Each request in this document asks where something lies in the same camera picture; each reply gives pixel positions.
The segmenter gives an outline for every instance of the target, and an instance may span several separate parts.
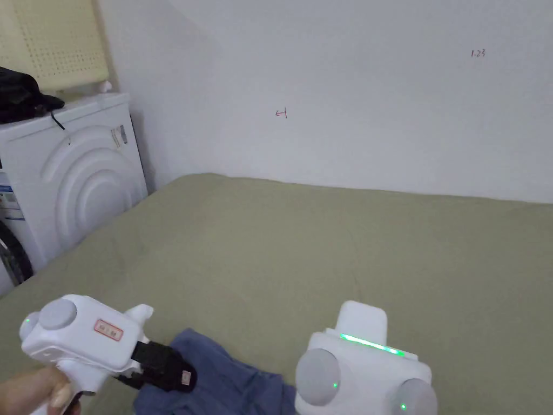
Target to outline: fingernail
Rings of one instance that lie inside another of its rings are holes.
[[[59,389],[50,400],[50,406],[52,408],[62,408],[69,402],[73,391],[71,390],[71,385],[66,383],[65,386]]]

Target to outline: sticker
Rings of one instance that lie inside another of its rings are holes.
[[[115,146],[117,148],[121,147],[121,144],[119,143],[119,138],[118,138],[120,135],[121,135],[121,130],[119,129],[119,127],[111,129],[111,137],[113,138],[113,142],[115,142]]]
[[[0,186],[0,215],[4,219],[25,220],[11,186]]]
[[[97,331],[98,333],[103,334],[104,336],[115,341],[120,341],[121,337],[123,337],[123,330],[104,320],[98,320],[96,322],[94,331]]]
[[[119,126],[111,129],[111,137],[117,148],[121,147],[121,142],[127,144],[127,133],[125,132],[124,126]]]
[[[121,138],[123,139],[123,143],[127,144],[128,140],[127,133],[125,133],[125,126],[120,126],[119,128],[121,129]]]
[[[192,373],[187,372],[186,370],[182,371],[181,383],[186,386],[190,386],[190,379],[192,378]]]

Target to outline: washing machine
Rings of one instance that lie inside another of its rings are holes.
[[[147,196],[128,94],[54,116],[0,126],[0,295]]]

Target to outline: white wall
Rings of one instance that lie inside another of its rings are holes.
[[[99,2],[150,189],[216,172],[553,202],[550,0]]]

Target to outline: human hand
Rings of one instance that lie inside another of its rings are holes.
[[[48,415],[59,415],[73,398],[71,382],[56,367],[45,367],[0,383],[0,415],[30,415],[48,401]],[[71,415],[79,415],[77,405]]]

